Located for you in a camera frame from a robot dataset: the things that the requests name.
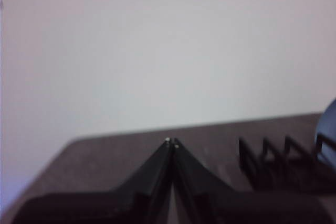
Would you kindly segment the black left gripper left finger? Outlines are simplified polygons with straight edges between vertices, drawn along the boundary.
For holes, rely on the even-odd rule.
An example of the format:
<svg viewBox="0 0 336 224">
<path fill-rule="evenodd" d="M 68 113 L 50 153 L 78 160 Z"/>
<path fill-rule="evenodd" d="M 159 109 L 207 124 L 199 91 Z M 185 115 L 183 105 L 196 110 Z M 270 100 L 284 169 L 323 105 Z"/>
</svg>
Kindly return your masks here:
<svg viewBox="0 0 336 224">
<path fill-rule="evenodd" d="M 54 193 L 28 200 L 13 223 L 156 223 L 171 189 L 170 138 L 121 185 L 108 191 Z"/>
</svg>

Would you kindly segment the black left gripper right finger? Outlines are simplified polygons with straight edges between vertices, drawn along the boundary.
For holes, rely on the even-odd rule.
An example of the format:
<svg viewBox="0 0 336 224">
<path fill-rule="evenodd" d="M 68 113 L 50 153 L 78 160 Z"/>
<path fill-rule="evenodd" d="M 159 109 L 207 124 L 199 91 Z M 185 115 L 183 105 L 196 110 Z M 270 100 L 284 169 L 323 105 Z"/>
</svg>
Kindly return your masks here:
<svg viewBox="0 0 336 224">
<path fill-rule="evenodd" d="M 173 139 L 174 187 L 192 223 L 333 223 L 312 196 L 237 191 Z"/>
</svg>

